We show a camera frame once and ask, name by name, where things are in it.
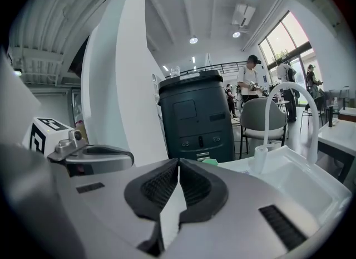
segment white faucet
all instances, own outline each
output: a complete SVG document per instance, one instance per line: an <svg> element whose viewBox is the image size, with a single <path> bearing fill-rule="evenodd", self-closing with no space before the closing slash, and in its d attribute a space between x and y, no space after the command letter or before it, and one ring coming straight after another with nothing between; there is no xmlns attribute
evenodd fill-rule
<svg viewBox="0 0 356 259"><path fill-rule="evenodd" d="M269 132L269 110L271 107L272 98L280 89L285 90L287 88L295 89L295 90L299 91L308 101L311 112L313 114L313 116L312 116L312 118L313 118L313 136L311 138L311 146L310 146L308 156L306 159L309 164L315 164L318 160L319 114L318 114L317 105L315 104L315 101L313 100L310 93L308 93L305 88L301 87L300 85L298 85L294 82L284 82L284 83L278 84L277 86L274 87L274 89L270 93L270 95L267 99L267 102L266 102L265 134L264 134L264 139L263 139L263 145L256 147L255 155L254 155L255 170L258 171L258 173L261 173L261 171L262 171L262 168L265 163L266 155L268 152L267 143L268 143L268 132Z"/></svg>

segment floor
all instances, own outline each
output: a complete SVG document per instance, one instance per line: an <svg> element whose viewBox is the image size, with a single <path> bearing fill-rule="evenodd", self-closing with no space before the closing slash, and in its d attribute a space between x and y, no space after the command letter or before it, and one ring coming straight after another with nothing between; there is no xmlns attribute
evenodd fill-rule
<svg viewBox="0 0 356 259"><path fill-rule="evenodd" d="M301 124L301 116L304 108L298 107L297 108L297 120L294 123L288 124L289 128L289 139L285 140L285 145L287 145L290 149L296 151L298 154L303 155L304 157L307 156L312 134L313 134L313 123L310 120L308 125L308 117L303 117L302 126L300 129ZM322 127L322 122L319 117L319 128ZM234 127L234 139L235 139L235 153L236 153L236 160L239 159L240 153L240 127ZM243 154L242 158L252 157L254 155L255 147L262 145L262 140L257 139L248 139L249 142L249 153L246 153L246 143L244 140L243 143ZM275 142L275 147L280 147L280 141ZM337 177L341 171L342 163L335 163L334 160L322 152L318 153L318 161L317 165L326 170L329 174L334 177Z"/></svg>

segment black cap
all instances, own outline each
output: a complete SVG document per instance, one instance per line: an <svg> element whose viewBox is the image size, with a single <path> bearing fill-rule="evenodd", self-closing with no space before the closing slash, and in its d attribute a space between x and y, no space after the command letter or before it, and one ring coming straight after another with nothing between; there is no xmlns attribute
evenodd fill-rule
<svg viewBox="0 0 356 259"><path fill-rule="evenodd" d="M256 55L250 55L247 61L252 61L254 64L258 64L258 58Z"/></svg>

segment black railing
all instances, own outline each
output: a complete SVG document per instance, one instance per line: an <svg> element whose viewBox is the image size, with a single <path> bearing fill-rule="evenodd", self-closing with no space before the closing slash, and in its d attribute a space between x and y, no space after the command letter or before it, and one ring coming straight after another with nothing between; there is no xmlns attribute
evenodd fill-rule
<svg viewBox="0 0 356 259"><path fill-rule="evenodd" d="M246 65L246 61L240 62L231 62L231 63L223 63L223 64L216 64L216 65L209 65L205 67L199 67L197 69L191 69L184 72L181 72L180 75L188 75L193 74L201 71L210 71L210 70L219 70L220 74L228 74L228 73L237 73L239 72L240 68Z"/></svg>

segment ceiling light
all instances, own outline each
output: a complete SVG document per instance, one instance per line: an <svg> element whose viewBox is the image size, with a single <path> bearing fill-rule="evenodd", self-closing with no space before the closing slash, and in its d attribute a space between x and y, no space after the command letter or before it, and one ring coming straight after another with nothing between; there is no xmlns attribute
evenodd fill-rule
<svg viewBox="0 0 356 259"><path fill-rule="evenodd" d="M191 38L191 39L189 40L189 42L190 42L190 44L195 44L195 43L198 42L198 38L193 37L193 38Z"/></svg>

